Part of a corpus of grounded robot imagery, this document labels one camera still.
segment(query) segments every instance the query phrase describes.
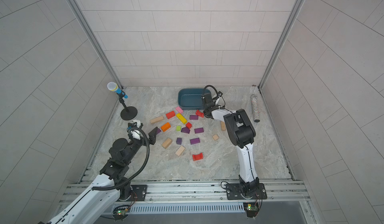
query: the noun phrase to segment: marble floor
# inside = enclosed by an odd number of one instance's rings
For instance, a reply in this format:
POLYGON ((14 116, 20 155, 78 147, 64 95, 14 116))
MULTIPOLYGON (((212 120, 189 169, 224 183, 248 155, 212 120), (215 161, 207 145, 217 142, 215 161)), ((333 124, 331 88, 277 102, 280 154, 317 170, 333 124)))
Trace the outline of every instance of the marble floor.
MULTIPOLYGON (((191 124, 190 134, 176 131, 177 125, 182 125, 177 117, 169 120, 165 114, 174 111, 177 107, 177 94, 186 87, 128 87, 126 93, 127 106, 135 106, 138 110, 136 119, 144 124, 143 130, 148 133, 155 126, 161 127, 169 122, 171 128, 157 135, 155 145, 150 146, 150 157, 145 169, 135 180, 204 180, 204 179, 238 179, 240 166, 238 163, 235 146, 228 138, 227 131, 221 131, 220 121, 208 118, 200 118, 190 121, 189 115, 195 111, 184 111, 182 114, 191 124), (164 116, 164 121, 150 124, 149 121, 158 116, 164 116), (204 133, 194 134, 193 129, 204 127, 204 133), (214 141, 212 135, 217 134, 219 139, 214 141), (175 154, 180 147, 176 144, 176 138, 182 138, 182 145, 186 148, 179 157, 175 154), (191 145, 189 140, 200 138, 200 143, 191 145), (173 140, 172 144, 164 149, 161 144, 167 139, 173 140), (203 153, 204 159, 193 161, 192 154, 203 153)), ((251 94, 258 96, 258 108, 260 122, 252 122, 255 127, 256 137, 253 147, 253 156, 257 175, 261 179, 285 179, 291 178, 285 159, 276 140, 271 122, 267 116, 265 104, 257 87, 236 86, 219 87, 223 92, 226 108, 229 110, 245 109, 252 121, 251 94)), ((113 142, 118 138, 127 138, 127 121, 120 118, 122 105, 118 105, 111 124, 104 137, 102 145, 92 164, 92 178, 104 166, 110 158, 108 153, 113 142)), ((126 177, 135 173, 142 165, 146 154, 146 148, 141 147, 129 165, 126 177)))

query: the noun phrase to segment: plastic tray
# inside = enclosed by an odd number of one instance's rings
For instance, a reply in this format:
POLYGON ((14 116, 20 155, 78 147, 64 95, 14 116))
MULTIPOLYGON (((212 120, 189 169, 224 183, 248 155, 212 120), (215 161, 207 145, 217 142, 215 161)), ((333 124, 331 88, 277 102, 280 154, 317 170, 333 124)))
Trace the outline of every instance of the plastic tray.
POLYGON ((203 88, 182 89, 179 91, 177 103, 182 110, 202 110, 204 109, 202 93, 203 88))

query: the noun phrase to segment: natural wood block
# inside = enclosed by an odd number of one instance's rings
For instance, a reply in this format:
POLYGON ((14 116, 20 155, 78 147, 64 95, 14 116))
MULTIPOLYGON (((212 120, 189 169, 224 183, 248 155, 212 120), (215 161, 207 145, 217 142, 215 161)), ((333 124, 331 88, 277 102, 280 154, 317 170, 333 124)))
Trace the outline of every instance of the natural wood block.
POLYGON ((164 147, 164 149, 167 149, 170 144, 172 144, 172 140, 168 138, 161 146, 164 147))
POLYGON ((155 124, 155 123, 160 122, 160 121, 163 121, 163 120, 164 120, 164 116, 159 116, 159 117, 157 117, 157 118, 155 118, 155 119, 150 120, 149 122, 150 122, 151 124, 155 124))
POLYGON ((225 123, 224 122, 221 122, 221 130, 225 131, 225 123))
POLYGON ((176 151, 176 155, 180 156, 181 154, 183 154, 184 151, 185 151, 185 147, 180 146, 180 148, 176 151))

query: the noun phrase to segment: red block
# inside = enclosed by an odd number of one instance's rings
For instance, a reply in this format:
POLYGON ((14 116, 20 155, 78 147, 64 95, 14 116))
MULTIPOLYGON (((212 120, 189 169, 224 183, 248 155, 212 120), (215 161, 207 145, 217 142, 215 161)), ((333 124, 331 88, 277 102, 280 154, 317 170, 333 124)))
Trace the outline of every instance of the red block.
POLYGON ((201 118, 204 118, 204 113, 201 113, 199 110, 196 111, 196 115, 200 116, 201 118))
POLYGON ((203 153, 200 153, 198 155, 192 155, 193 161, 201 160, 203 159, 203 153))
POLYGON ((174 117, 175 115, 176 115, 176 114, 175 114, 174 111, 171 111, 171 112, 169 112, 168 114, 166 114, 166 116, 167 116, 168 119, 174 117))

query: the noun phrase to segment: purple block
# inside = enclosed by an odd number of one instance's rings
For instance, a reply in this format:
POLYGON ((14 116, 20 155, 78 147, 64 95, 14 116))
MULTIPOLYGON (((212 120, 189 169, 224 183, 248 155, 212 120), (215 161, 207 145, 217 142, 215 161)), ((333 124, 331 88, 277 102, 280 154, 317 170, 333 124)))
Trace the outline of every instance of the purple block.
POLYGON ((200 143, 200 138, 194 138, 194 139, 191 139, 189 141, 191 142, 191 145, 197 144, 197 143, 200 143))
POLYGON ((204 132, 204 128, 203 127, 201 127, 201 128, 196 128, 195 129, 195 134, 197 134, 197 133, 203 133, 204 132))
POLYGON ((183 133, 187 133, 187 134, 189 134, 190 131, 191 131, 191 130, 188 129, 188 127, 183 127, 183 128, 181 128, 181 132, 183 132, 183 133))

